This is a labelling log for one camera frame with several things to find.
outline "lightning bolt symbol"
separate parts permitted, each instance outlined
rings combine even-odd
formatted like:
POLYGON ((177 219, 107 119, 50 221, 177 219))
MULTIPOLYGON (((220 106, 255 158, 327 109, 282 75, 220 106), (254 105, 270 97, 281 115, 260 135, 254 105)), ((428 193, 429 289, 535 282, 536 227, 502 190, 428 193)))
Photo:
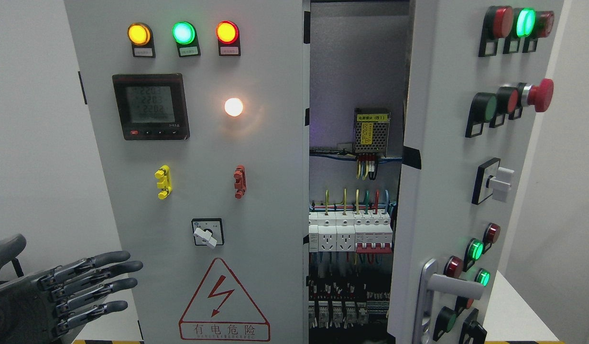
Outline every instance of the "lightning bolt symbol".
POLYGON ((214 294, 214 292, 216 292, 216 289, 218 289, 218 287, 220 287, 220 285, 224 282, 224 279, 226 279, 226 278, 227 278, 226 276, 220 275, 220 278, 216 282, 216 285, 214 285, 214 289, 212 289, 212 291, 207 296, 207 298, 210 299, 210 298, 215 298, 216 296, 220 296, 220 295, 225 295, 226 294, 226 298, 224 298, 224 300, 222 300, 222 302, 220 303, 220 305, 216 309, 214 309, 212 311, 212 318, 214 317, 214 315, 220 313, 220 311, 218 311, 220 309, 220 307, 222 307, 222 305, 224 305, 224 303, 227 302, 227 299, 230 298, 231 297, 231 294, 233 294, 233 292, 235 291, 235 289, 231 289, 231 290, 227 290, 227 291, 223 291, 223 292, 218 292, 218 293, 214 294))

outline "triangle warning symbol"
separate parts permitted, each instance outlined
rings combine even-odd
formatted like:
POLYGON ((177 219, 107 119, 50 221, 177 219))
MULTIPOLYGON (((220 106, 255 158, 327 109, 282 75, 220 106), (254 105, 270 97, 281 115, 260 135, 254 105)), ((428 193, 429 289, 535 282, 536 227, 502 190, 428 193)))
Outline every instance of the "triangle warning symbol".
POLYGON ((268 342, 270 325, 222 258, 215 258, 179 321, 183 340, 268 342))

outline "digital power meter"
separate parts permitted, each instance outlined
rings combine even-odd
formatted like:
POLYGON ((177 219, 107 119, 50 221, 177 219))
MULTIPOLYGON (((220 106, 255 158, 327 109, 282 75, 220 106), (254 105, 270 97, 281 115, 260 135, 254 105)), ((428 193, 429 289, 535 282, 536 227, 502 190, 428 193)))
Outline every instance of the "digital power meter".
POLYGON ((189 137, 181 74, 117 74, 112 81, 125 140, 189 137))

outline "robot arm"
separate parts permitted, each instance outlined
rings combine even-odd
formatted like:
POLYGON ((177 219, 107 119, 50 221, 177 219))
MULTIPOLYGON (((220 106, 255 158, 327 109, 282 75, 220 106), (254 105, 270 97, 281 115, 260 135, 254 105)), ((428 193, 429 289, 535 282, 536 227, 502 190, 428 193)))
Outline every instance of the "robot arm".
MULTIPOLYGON (((0 269, 25 246, 22 235, 0 241, 0 269)), ((103 283, 140 270, 142 262, 127 261, 130 257, 124 251, 104 253, 0 285, 0 344, 47 344, 74 327, 126 309, 125 301, 89 305, 137 285, 136 279, 103 283)))

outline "green indicator light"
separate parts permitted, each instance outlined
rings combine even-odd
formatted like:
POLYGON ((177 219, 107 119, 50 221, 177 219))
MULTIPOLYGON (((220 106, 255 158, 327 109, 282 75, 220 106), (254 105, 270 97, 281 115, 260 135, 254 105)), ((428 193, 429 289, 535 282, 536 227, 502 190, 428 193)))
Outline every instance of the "green indicator light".
POLYGON ((477 239, 472 239, 469 243, 469 248, 467 250, 467 254, 469 258, 472 260, 478 260, 482 257, 482 253, 484 252, 484 243, 477 239))
POLYGON ((480 269, 477 276, 475 277, 475 281, 477 283, 482 283, 484 287, 487 286, 488 282, 490 281, 490 273, 485 269, 480 269))
POLYGON ((536 14, 534 9, 526 7, 520 11, 518 15, 517 24, 515 26, 515 34, 518 37, 528 37, 533 32, 534 21, 536 14))
POLYGON ((456 314, 452 314, 452 316, 450 316, 449 322, 446 326, 446 333, 448 333, 452 330, 452 328, 454 328, 454 324, 456 324, 456 314))
POLYGON ((190 44, 195 39, 195 29, 189 22, 176 22, 172 29, 172 35, 176 42, 180 44, 190 44))

